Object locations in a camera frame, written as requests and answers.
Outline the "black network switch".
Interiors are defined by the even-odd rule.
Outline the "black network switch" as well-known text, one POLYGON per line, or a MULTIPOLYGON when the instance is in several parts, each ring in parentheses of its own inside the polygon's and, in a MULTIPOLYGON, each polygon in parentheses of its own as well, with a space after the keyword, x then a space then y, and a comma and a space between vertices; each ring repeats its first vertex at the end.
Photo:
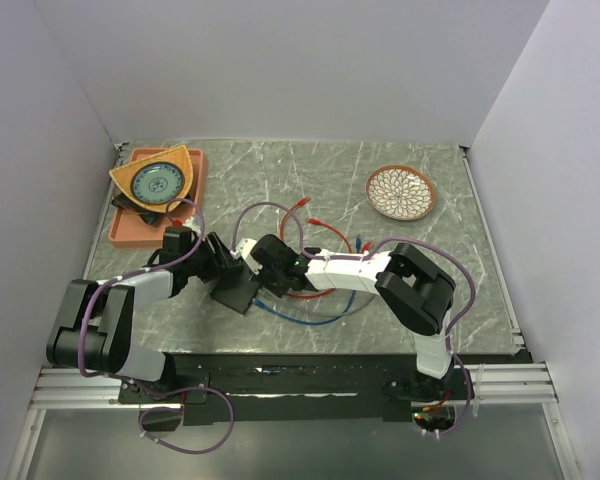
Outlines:
POLYGON ((245 267, 240 272, 225 274, 210 292, 212 300, 244 315, 256 297, 260 285, 245 267))

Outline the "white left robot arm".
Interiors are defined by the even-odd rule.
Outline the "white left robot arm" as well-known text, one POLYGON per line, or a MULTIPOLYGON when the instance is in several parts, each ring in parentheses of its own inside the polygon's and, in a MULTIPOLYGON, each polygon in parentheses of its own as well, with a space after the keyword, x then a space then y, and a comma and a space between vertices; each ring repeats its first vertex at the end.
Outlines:
POLYGON ((178 389, 173 356, 132 341, 134 314, 178 295, 192 277, 219 281, 244 265, 215 233, 186 226, 164 231, 162 248, 143 268, 105 281, 69 283, 46 345, 54 366, 76 367, 85 377, 108 374, 142 381, 154 401, 170 400, 178 389))

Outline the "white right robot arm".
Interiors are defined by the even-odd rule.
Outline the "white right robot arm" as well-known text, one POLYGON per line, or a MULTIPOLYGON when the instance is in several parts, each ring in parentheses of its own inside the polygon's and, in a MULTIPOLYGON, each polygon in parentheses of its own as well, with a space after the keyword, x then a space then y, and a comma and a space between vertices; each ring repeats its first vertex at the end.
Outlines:
POLYGON ((296 255, 269 235, 252 244, 243 258, 271 293, 344 289, 382 298, 415 339, 417 386, 436 399, 452 386, 453 360, 445 328, 453 305, 455 281, 415 246, 400 242, 391 252, 372 255, 319 250, 310 259, 296 255))

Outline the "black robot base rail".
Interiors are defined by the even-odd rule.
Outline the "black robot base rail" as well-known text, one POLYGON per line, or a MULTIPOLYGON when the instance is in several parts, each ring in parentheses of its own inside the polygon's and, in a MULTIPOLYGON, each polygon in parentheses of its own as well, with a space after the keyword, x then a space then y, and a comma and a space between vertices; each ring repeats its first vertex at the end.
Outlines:
POLYGON ((173 354, 146 390, 124 383, 118 400, 165 405, 187 426, 216 421, 381 419, 410 422, 418 403, 470 403, 474 388, 457 362, 442 379, 412 354, 173 354))

